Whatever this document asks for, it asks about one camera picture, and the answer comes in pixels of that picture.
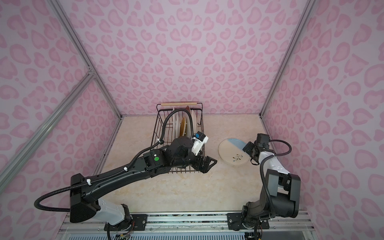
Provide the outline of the cream blue plate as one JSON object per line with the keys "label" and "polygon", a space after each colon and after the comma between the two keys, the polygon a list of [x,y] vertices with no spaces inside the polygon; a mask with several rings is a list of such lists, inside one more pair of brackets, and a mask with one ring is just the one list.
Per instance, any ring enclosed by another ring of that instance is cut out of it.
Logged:
{"label": "cream blue plate", "polygon": [[240,166],[251,160],[251,157],[243,151],[246,143],[239,139],[226,139],[219,144],[218,152],[221,159],[229,165]]}

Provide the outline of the large pink blue plate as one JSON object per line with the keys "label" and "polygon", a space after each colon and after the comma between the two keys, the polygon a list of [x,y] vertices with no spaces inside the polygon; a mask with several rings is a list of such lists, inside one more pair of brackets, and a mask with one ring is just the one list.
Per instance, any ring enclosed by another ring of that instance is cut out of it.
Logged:
{"label": "large pink blue plate", "polygon": [[194,114],[194,111],[191,110],[190,106],[187,106],[186,110],[190,113],[190,115],[192,117],[192,121],[190,121],[188,115],[186,115],[186,123],[187,123],[186,136],[192,137],[193,133],[196,130],[196,127],[194,126],[195,114]]}

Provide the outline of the orange woven plate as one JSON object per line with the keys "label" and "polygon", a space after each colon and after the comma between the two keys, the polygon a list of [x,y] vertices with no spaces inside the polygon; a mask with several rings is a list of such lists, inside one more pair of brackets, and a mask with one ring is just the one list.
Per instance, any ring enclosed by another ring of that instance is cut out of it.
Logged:
{"label": "orange woven plate", "polygon": [[185,136],[186,132],[187,132],[187,120],[185,117],[183,117],[180,123],[179,136],[180,137]]}

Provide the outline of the black wire dish rack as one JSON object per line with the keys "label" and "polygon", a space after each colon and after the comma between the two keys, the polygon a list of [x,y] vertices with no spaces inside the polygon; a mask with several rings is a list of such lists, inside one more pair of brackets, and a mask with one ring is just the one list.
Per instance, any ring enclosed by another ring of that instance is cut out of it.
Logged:
{"label": "black wire dish rack", "polygon": [[[154,145],[163,136],[164,144],[156,146],[165,148],[181,137],[193,137],[198,132],[204,132],[203,104],[202,103],[170,103],[158,104],[157,119],[151,144]],[[205,146],[201,147],[198,158],[202,160],[193,166],[172,167],[170,173],[207,173],[217,162],[205,157]]]}

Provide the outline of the star patterned plate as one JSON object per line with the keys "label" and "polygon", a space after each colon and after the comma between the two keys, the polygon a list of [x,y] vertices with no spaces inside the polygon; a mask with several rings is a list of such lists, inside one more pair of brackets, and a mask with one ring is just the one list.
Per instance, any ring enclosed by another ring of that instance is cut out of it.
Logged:
{"label": "star patterned plate", "polygon": [[193,110],[195,118],[194,118],[194,130],[195,133],[201,130],[201,114],[199,110]]}

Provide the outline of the white plaid plate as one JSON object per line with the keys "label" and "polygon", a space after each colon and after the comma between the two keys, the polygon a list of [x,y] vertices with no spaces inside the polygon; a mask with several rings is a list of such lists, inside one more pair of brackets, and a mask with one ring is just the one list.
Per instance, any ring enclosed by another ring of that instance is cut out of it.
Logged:
{"label": "white plaid plate", "polygon": [[176,127],[177,127],[177,114],[174,113],[172,115],[172,141],[176,139]]}

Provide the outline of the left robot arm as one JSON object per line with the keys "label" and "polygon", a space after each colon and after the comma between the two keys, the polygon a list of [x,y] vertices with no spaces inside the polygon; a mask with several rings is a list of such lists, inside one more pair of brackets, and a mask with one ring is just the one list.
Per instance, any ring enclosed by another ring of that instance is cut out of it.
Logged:
{"label": "left robot arm", "polygon": [[81,223],[98,217],[104,211],[101,198],[128,184],[167,174],[173,168],[191,166],[203,174],[207,173],[217,160],[205,156],[202,151],[193,152],[194,143],[188,137],[173,140],[170,145],[143,154],[131,163],[103,174],[84,177],[76,174],[71,177],[70,222]]}

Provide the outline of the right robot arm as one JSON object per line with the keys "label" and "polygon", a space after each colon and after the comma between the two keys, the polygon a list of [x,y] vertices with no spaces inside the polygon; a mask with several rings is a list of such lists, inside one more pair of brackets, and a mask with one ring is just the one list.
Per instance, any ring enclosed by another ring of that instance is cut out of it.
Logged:
{"label": "right robot arm", "polygon": [[290,173],[278,157],[292,152],[292,146],[283,140],[273,140],[267,134],[258,134],[256,140],[243,148],[254,166],[260,167],[262,190],[260,199],[248,202],[242,209],[242,225],[257,229],[261,223],[275,217],[296,218],[299,214],[301,179]]}

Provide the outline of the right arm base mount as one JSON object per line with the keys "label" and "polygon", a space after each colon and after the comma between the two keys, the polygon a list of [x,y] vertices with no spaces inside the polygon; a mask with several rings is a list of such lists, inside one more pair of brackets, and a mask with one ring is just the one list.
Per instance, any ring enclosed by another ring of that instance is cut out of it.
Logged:
{"label": "right arm base mount", "polygon": [[245,224],[242,220],[242,213],[235,212],[235,213],[228,213],[227,216],[227,224],[228,229],[233,231],[240,231],[240,230],[254,230],[255,227],[258,227],[259,230],[269,230],[270,225],[268,220],[258,220],[258,224]]}

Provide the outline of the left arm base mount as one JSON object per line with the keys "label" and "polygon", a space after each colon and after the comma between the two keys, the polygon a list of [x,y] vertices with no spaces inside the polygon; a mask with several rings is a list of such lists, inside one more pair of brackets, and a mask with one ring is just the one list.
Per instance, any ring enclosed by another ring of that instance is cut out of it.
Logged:
{"label": "left arm base mount", "polygon": [[104,231],[144,231],[147,225],[148,215],[146,214],[133,214],[127,220],[109,226],[108,223],[104,226]]}

